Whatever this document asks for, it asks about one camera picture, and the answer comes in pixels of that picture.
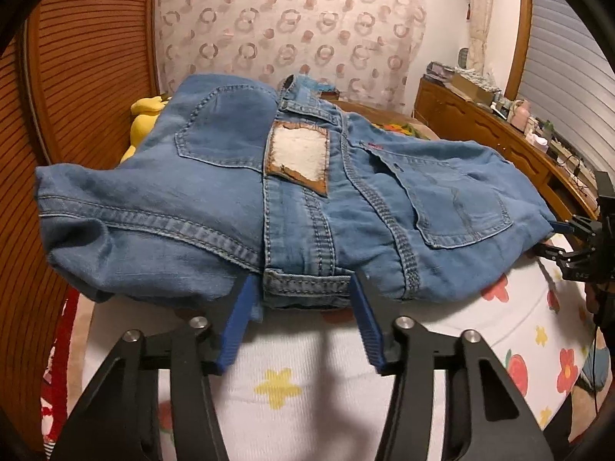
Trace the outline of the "white floral bed blanket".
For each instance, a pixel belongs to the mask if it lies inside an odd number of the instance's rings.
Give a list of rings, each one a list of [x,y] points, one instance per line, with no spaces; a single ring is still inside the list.
[[[467,301],[342,283],[340,308],[272,311],[259,276],[190,311],[110,298],[57,460],[553,460],[606,353],[575,253],[539,245]]]

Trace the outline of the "wooden dresser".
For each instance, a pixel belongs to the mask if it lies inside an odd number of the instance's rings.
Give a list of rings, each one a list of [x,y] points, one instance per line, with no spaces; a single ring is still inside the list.
[[[504,156],[530,179],[558,219],[565,221],[575,214],[593,220],[598,218],[597,206],[583,197],[562,167],[533,147],[514,127],[445,86],[423,77],[414,116],[439,138],[474,141]]]

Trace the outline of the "white window blind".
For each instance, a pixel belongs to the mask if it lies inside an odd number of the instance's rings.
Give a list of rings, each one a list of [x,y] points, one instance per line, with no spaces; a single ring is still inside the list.
[[[565,0],[532,0],[518,96],[592,169],[614,173],[614,72]]]

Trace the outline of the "brown louvered wardrobe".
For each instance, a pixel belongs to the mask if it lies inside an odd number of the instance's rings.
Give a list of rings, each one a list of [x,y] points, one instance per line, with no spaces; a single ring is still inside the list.
[[[114,167],[157,93],[154,0],[1,0],[1,456],[44,455],[41,388],[69,286],[45,258],[34,171]]]

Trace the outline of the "pink circle patterned curtain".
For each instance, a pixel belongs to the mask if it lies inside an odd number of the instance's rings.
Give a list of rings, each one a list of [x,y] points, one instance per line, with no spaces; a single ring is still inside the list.
[[[425,0],[156,0],[161,85],[235,74],[309,76],[350,102],[407,109]]]

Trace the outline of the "colourful floral bed sheet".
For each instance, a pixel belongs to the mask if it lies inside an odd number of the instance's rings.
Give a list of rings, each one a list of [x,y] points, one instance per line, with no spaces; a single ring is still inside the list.
[[[382,130],[414,136],[414,138],[427,139],[428,141],[437,141],[439,139],[439,136],[431,128],[403,113],[381,110],[364,104],[342,100],[332,100],[332,102],[346,111],[346,113],[357,113]]]

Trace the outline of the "cardboard box on dresser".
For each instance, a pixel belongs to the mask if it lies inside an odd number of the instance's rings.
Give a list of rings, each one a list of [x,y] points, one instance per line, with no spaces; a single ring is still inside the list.
[[[449,82],[450,87],[462,97],[474,103],[482,103],[490,105],[493,102],[495,93],[489,88],[483,88],[480,85],[472,82],[459,73],[455,73]]]

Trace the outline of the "pink bottle on dresser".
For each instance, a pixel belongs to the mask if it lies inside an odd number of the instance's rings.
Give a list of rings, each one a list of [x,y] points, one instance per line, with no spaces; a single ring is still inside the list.
[[[524,131],[529,117],[530,102],[527,100],[514,101],[510,109],[509,123],[516,129]]]

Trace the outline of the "blue denim jeans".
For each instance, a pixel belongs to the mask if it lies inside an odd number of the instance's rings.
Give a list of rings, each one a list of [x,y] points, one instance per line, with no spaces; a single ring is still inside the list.
[[[186,78],[129,159],[39,167],[35,201],[51,267],[82,294],[177,307],[243,274],[275,308],[343,307],[355,273],[394,300],[457,302],[555,221],[493,149],[382,130],[302,76]]]

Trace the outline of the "yellow plush toy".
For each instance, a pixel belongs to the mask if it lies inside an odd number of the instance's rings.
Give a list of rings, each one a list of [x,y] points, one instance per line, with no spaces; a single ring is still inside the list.
[[[167,106],[169,100],[169,96],[160,95],[139,99],[130,106],[132,116],[129,132],[130,145],[123,154],[120,163],[124,163],[126,159],[135,155],[136,149],[139,148],[139,145],[143,143],[143,140],[151,132],[158,116]]]

